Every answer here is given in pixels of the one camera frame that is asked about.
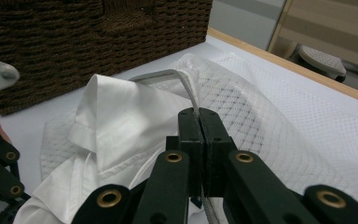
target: crumpled cloth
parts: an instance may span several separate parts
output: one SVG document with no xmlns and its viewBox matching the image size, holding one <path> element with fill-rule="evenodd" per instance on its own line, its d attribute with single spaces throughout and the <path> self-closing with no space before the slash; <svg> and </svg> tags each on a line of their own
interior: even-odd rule
<svg viewBox="0 0 358 224">
<path fill-rule="evenodd" d="M 110 183 L 133 188 L 148 178 L 190 98 L 217 112 L 238 149 L 258 154 L 289 189 L 302 193 L 325 184 L 358 200 L 358 118 L 235 55 L 214 61 L 226 68 L 186 55 L 172 65 L 183 80 L 149 86 L 94 76 L 76 115 L 47 125 L 46 179 L 15 223 L 70 223 L 94 189 Z M 69 141 L 53 136 L 52 128 L 70 128 Z M 213 200 L 213 209 L 226 223 L 221 202 Z M 200 213 L 190 207 L 189 223 L 204 221 Z"/>
</svg>

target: wicker basket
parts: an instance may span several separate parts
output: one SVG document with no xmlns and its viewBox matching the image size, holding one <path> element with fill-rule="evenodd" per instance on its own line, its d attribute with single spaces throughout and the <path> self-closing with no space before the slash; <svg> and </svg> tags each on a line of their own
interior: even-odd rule
<svg viewBox="0 0 358 224">
<path fill-rule="evenodd" d="M 0 91 L 9 114 L 205 40 L 213 0 L 0 0 Z"/>
</svg>

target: mesh laundry bag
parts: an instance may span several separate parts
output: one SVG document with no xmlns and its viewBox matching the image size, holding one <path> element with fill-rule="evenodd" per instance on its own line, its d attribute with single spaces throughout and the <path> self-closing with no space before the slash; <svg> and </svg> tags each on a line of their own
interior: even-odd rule
<svg viewBox="0 0 358 224">
<path fill-rule="evenodd" d="M 358 200 L 358 118 L 233 54 L 214 61 L 186 55 L 172 65 L 180 78 L 147 84 L 217 112 L 238 149 L 259 155 L 289 189 L 302 193 L 307 186 L 325 184 Z M 44 177 L 76 151 L 71 143 L 63 144 L 64 134 L 54 134 L 69 130 L 74 115 L 46 126 Z M 213 208 L 225 222 L 221 200 L 213 201 Z"/>
</svg>

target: table surface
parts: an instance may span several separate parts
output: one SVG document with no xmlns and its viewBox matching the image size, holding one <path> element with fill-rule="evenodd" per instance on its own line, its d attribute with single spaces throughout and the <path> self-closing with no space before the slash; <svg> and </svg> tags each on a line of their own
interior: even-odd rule
<svg viewBox="0 0 358 224">
<path fill-rule="evenodd" d="M 301 88 L 323 97 L 332 104 L 339 104 L 347 113 L 358 117 L 358 91 L 342 85 L 327 77 L 320 76 L 307 69 L 290 63 L 275 55 L 257 49 L 231 36 L 210 29 L 205 43 L 185 49 L 167 57 L 141 65 L 129 71 L 115 75 L 117 78 L 129 79 L 145 73 L 166 69 L 169 64 L 187 53 L 193 53 L 206 59 L 220 56 L 225 51 L 238 54 L 253 63 L 263 64 L 276 69 L 280 78 L 290 80 Z M 40 148 L 42 145 L 44 125 L 47 121 L 76 110 L 84 88 L 69 92 L 39 105 L 34 105 L 15 114 L 1 117 L 0 121 L 16 147 L 21 158 L 19 160 L 21 182 L 29 194 L 41 182 Z M 6 207 L 0 202 L 0 211 Z"/>
</svg>

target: white table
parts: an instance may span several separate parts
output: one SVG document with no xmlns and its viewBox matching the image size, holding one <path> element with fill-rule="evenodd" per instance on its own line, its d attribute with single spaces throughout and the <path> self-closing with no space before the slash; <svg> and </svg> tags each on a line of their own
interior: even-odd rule
<svg viewBox="0 0 358 224">
<path fill-rule="evenodd" d="M 216 31 L 212 31 L 210 32 L 210 34 L 217 36 L 216 34 L 218 33 Z M 259 53 L 257 49 L 253 53 L 262 57 L 260 58 L 248 51 L 243 50 L 243 47 L 246 47 L 246 44 L 241 42 L 238 43 L 239 45 L 237 48 L 229 45 L 222 40 L 208 35 L 206 43 L 202 43 L 193 48 L 174 53 L 173 55 L 153 61 L 152 63 L 147 63 L 142 66 L 133 68 L 127 72 L 123 72 L 119 75 L 116 75 L 115 77 L 128 79 L 137 75 L 164 70 L 168 67 L 170 63 L 178 60 L 186 53 L 193 53 L 199 55 L 200 57 L 212 59 L 221 55 L 224 51 L 232 51 L 246 60 L 250 60 L 254 63 L 260 63 L 263 64 L 263 66 L 274 69 L 274 71 L 276 71 L 276 75 L 281 76 L 281 78 L 290 80 L 292 83 L 301 86 L 301 88 L 304 88 L 317 96 L 323 97 L 327 101 L 330 101 L 332 104 L 339 104 L 346 112 L 358 116 L 357 99 L 354 99 L 347 95 L 347 92 L 342 93 L 339 91 L 332 90 L 330 87 L 326 87 L 329 85 L 335 86 L 341 84 L 336 84 L 336 82 L 334 81 L 332 81 L 330 84 L 326 84 L 329 83 L 329 80 L 324 80 L 322 81 L 324 83 L 320 84 L 320 82 L 318 81 L 314 81 L 307 77 L 304 77 L 304 74 L 310 71 L 302 70 L 301 68 L 297 67 L 295 67 L 295 69 L 292 69 L 301 74 L 301 76 L 297 73 L 294 73 L 292 71 L 287 70 L 286 68 L 277 65 L 276 63 L 281 64 L 279 62 L 279 59 L 278 61 L 274 61 L 277 59 L 269 53 L 261 52 L 261 50 L 261 53 Z M 344 91 L 352 91 L 351 89 L 346 89 L 346 87 L 338 86 L 338 90 L 340 90 L 341 88 L 344 88 Z M 35 105 L 28 109 L 24 109 L 18 113 L 0 118 L 4 130 L 7 132 L 8 136 L 12 140 L 13 145 L 21 153 L 21 158 L 19 161 L 21 182 L 24 184 L 25 191 L 28 194 L 31 194 L 32 191 L 36 189 L 36 187 L 41 182 L 40 148 L 42 144 L 45 122 L 67 112 L 75 110 L 80 101 L 83 90 L 84 88 L 72 91 L 63 96 L 44 102 L 40 105 Z M 2 211 L 5 207 L 6 204 L 0 202 L 0 211 Z"/>
</svg>

